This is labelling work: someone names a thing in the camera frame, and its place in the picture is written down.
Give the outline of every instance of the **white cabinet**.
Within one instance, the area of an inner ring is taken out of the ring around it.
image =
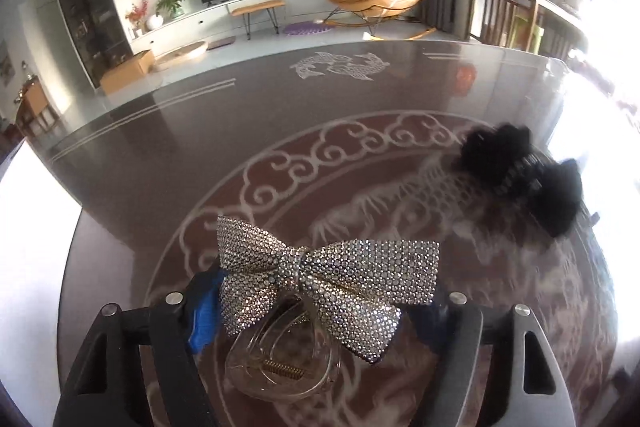
[[[231,0],[199,12],[184,15],[166,22],[162,27],[131,41],[131,49],[137,54],[152,50],[156,57],[199,40],[213,41],[233,34],[243,34],[242,17],[231,12],[249,4],[268,0]],[[313,20],[328,14],[334,5],[328,0],[284,0],[285,6],[276,8],[280,28],[290,22]],[[251,15],[252,30],[268,28],[271,22],[267,12]]]
[[[329,13],[335,5],[328,0],[285,0],[287,16]]]

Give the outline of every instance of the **framed picture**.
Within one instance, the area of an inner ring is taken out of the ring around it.
[[[14,65],[11,63],[9,50],[6,47],[6,41],[2,41],[0,42],[0,82],[4,87],[6,87],[14,76]]]

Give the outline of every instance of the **potted plant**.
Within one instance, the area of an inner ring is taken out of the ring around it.
[[[143,33],[143,20],[146,10],[149,6],[149,0],[143,0],[140,7],[135,4],[131,5],[131,11],[125,15],[125,19],[131,24],[131,28],[137,37],[141,37]]]
[[[156,10],[165,10],[172,19],[184,14],[182,3],[184,0],[159,0],[156,4]]]

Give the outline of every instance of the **red flowers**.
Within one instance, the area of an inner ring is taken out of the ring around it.
[[[131,6],[132,9],[125,15],[125,18],[133,23],[137,23],[140,22],[146,15],[146,9],[149,6],[149,0],[143,0],[140,8],[138,8],[135,4],[132,4]]]

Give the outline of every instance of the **cardboard box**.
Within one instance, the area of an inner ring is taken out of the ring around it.
[[[156,58],[151,50],[140,52],[126,62],[107,71],[100,81],[105,94],[111,94],[145,76]]]

